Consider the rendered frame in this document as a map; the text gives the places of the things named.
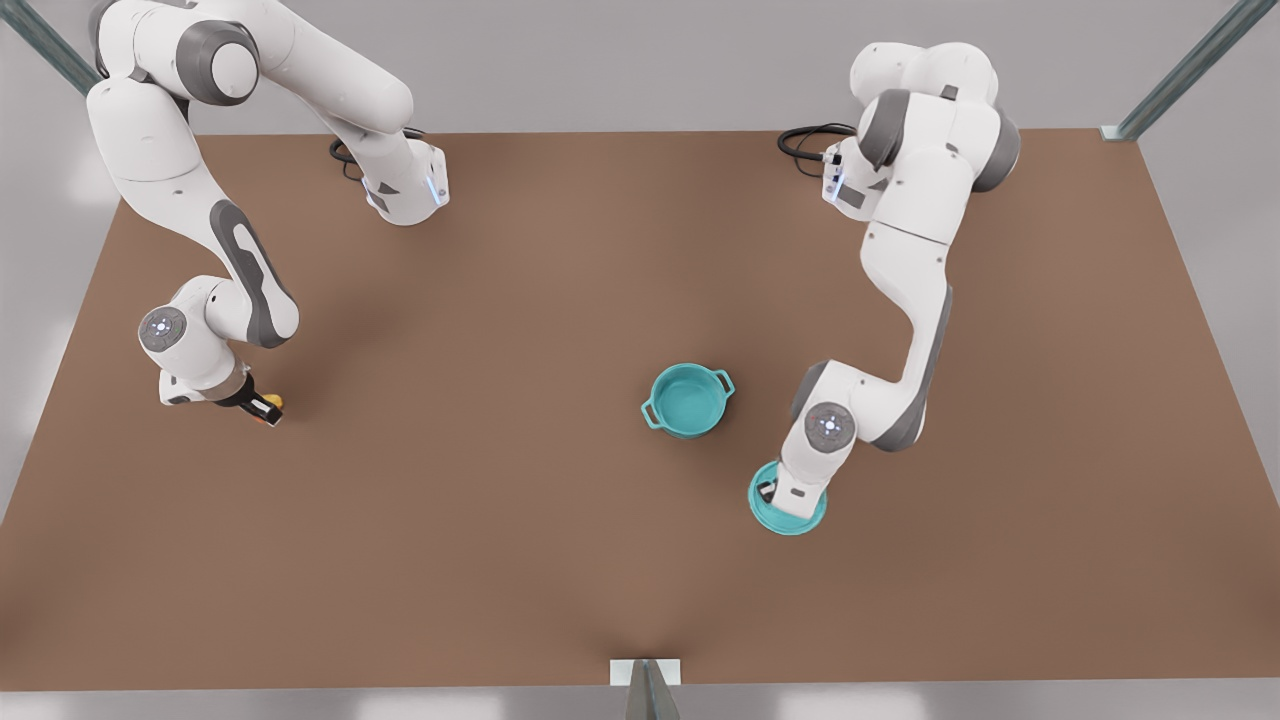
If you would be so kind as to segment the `silver frame post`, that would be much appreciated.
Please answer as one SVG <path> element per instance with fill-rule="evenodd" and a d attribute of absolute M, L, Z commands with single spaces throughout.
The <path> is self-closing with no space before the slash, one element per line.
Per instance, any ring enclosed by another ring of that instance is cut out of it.
<path fill-rule="evenodd" d="M 611 685 L 627 687 L 623 720 L 681 720 L 673 685 L 680 685 L 678 659 L 612 659 Z"/>
<path fill-rule="evenodd" d="M 1175 67 L 1117 123 L 1101 126 L 1106 142 L 1135 142 L 1280 0 L 1236 0 Z"/>
<path fill-rule="evenodd" d="M 0 0 L 0 20 L 82 96 L 102 78 L 28 3 Z"/>

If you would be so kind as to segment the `teal pot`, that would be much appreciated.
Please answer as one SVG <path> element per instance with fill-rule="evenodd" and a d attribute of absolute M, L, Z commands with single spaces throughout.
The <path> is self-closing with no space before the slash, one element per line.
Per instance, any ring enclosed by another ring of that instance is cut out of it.
<path fill-rule="evenodd" d="M 695 363 L 666 368 L 641 405 L 645 423 L 678 439 L 694 439 L 716 428 L 736 387 L 726 370 Z"/>

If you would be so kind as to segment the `teal pot lid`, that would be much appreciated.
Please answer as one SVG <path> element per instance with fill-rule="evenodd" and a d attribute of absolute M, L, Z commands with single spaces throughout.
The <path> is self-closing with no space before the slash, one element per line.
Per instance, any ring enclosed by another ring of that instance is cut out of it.
<path fill-rule="evenodd" d="M 792 514 L 778 510 L 773 503 L 763 503 L 758 495 L 758 486 L 763 482 L 777 482 L 778 461 L 769 461 L 760 466 L 751 478 L 748 502 L 753 516 L 768 530 L 778 536 L 801 536 L 817 528 L 826 516 L 828 507 L 827 493 L 818 498 L 815 511 L 809 519 L 801 519 Z"/>

